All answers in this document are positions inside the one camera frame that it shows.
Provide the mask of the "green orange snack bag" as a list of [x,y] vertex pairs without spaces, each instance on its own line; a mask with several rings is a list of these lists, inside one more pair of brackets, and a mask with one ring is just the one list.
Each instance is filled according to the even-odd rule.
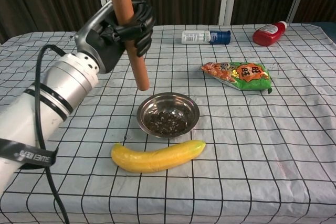
[[268,70],[252,62],[208,62],[201,70],[225,84],[238,90],[267,90],[272,92],[272,81]]

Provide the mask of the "checked tablecloth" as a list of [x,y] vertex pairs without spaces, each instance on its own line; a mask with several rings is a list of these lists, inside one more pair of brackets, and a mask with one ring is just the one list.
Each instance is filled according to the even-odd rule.
[[[185,25],[157,26],[146,54],[150,88],[136,88],[127,56],[49,138],[53,179],[72,224],[336,224],[336,44],[313,25],[288,26],[270,47],[257,25],[232,26],[227,46],[183,45]],[[238,90],[201,70],[208,62],[262,64],[272,92]],[[138,106],[177,92],[200,109],[192,132],[145,134]],[[114,144],[155,151],[206,143],[191,161],[132,173]]]

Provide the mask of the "brown wooden rod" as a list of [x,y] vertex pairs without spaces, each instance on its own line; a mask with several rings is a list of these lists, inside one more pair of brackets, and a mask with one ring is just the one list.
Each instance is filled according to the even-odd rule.
[[[134,10],[131,0],[112,0],[118,23],[125,25],[129,23],[134,16]],[[148,90],[150,87],[146,65],[143,57],[138,57],[133,40],[125,42],[130,64],[137,87],[141,91]]]

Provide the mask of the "red ketchup bottle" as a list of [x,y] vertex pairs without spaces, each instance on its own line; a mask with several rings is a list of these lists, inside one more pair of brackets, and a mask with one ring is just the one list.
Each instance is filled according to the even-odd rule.
[[253,34],[253,42],[261,46],[270,46],[277,42],[280,37],[285,33],[287,23],[279,21],[271,25],[266,25]]

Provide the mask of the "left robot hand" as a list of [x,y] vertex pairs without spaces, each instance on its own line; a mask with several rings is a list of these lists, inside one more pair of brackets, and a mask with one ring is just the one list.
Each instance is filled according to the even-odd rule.
[[108,1],[75,34],[77,51],[93,59],[100,73],[108,73],[117,65],[126,41],[134,41],[137,57],[142,57],[151,46],[154,9],[146,1],[133,1],[132,7],[131,20],[121,25],[112,1]]

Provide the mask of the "yellow banana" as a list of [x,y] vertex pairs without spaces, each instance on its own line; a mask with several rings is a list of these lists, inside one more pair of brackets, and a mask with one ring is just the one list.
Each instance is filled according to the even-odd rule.
[[206,143],[189,140],[155,151],[134,151],[117,143],[111,149],[113,162],[132,173],[155,173],[183,165],[198,157]]

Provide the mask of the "white bottle blue cap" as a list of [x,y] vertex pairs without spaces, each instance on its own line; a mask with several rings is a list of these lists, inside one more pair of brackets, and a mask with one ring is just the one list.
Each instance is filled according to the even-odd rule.
[[182,31],[181,43],[185,45],[227,45],[230,43],[230,38],[230,30],[185,30]]

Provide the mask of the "steel bowl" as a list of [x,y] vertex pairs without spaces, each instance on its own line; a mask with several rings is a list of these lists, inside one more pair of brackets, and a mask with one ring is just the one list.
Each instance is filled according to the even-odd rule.
[[[172,135],[157,134],[149,130],[147,123],[150,116],[159,112],[172,112],[182,116],[187,122],[186,129]],[[144,100],[138,107],[136,118],[139,127],[148,135],[158,138],[175,138],[190,132],[197,125],[199,116],[199,108],[191,98],[180,93],[164,92]]]

